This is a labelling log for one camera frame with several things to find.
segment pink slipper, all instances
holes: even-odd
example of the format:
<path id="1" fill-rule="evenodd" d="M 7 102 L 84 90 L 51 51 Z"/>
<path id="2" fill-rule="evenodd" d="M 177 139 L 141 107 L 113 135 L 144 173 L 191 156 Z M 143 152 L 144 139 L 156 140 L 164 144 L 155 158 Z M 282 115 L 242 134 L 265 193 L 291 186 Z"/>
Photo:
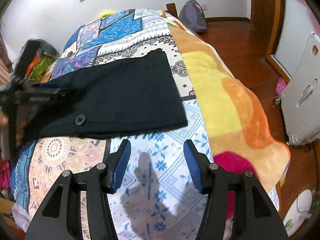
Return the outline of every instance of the pink slipper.
<path id="1" fill-rule="evenodd" d="M 276 86 L 276 95 L 279 97 L 281 96 L 282 91 L 287 86 L 287 83 L 284 81 L 283 78 L 279 78 L 277 86 Z"/>

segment bed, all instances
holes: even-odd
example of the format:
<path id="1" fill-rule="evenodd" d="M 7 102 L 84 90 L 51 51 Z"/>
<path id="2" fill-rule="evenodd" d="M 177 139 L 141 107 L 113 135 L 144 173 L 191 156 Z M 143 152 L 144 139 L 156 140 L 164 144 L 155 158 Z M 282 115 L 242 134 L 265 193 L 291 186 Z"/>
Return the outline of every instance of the bed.
<path id="1" fill-rule="evenodd" d="M 168 10 L 176 16 L 173 5 Z M 81 26 L 43 82 L 157 48 L 166 52 L 188 126 L 106 140 L 54 137 L 26 143 L 10 187 L 31 216 L 64 170 L 89 170 L 123 138 L 131 142 L 131 157 L 121 188 L 108 196 L 119 239 L 195 239 L 206 196 L 193 187 L 183 155 L 186 139 L 228 171 L 253 171 L 279 210 L 275 185 L 286 172 L 289 149 L 271 137 L 257 97 L 232 76 L 212 46 L 171 14 L 131 9 Z M 229 193 L 225 239 L 232 228 L 232 197 Z M 83 238 L 90 239 L 85 192 L 81 215 Z"/>

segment wooden floor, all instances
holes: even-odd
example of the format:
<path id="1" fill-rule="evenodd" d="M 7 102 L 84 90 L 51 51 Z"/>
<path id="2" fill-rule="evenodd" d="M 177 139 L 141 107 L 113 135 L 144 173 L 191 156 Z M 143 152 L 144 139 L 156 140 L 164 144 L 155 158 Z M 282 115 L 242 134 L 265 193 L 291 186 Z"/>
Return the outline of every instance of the wooden floor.
<path id="1" fill-rule="evenodd" d="M 215 22 L 200 35 L 211 44 L 234 77 L 259 98 L 268 118 L 272 136 L 286 142 L 283 118 L 279 106 L 273 105 L 278 72 L 265 61 L 268 43 L 247 22 Z M 279 192 L 280 216 L 284 217 L 291 203 L 304 188 L 316 186 L 316 167 L 313 151 L 305 147 L 291 149 L 291 163 L 286 181 Z"/>

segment black cloth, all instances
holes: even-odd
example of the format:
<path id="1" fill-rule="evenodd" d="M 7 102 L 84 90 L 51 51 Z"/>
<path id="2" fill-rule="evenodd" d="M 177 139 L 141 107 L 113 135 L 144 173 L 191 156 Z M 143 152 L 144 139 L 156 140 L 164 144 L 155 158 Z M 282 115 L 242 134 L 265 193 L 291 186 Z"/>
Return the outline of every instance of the black cloth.
<path id="1" fill-rule="evenodd" d="M 77 92 L 38 109 L 25 141 L 53 136 L 107 139 L 188 125 L 166 54 L 126 58 L 82 68 L 48 83 Z"/>

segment wooden bed headboard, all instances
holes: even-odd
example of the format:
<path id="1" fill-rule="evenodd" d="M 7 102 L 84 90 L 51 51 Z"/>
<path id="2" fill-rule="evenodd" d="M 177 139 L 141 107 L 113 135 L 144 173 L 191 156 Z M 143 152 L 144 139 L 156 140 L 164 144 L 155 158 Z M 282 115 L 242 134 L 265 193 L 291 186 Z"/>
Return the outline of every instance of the wooden bed headboard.
<path id="1" fill-rule="evenodd" d="M 178 18 L 178 13 L 177 13 L 175 3 L 167 3 L 165 6 L 167 7 L 167 10 L 165 12 L 170 13 L 173 17 Z"/>

